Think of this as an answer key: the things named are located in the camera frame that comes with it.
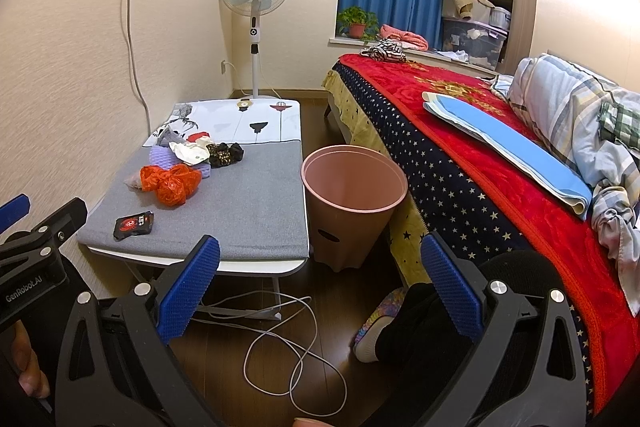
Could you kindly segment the person's left hand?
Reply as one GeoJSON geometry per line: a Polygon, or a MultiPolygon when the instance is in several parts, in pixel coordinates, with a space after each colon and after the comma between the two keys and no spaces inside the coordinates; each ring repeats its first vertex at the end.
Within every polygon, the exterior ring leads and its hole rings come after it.
{"type": "Polygon", "coordinates": [[[1,354],[17,373],[18,383],[29,397],[46,399],[50,395],[47,376],[22,321],[16,321],[1,334],[1,354]]]}

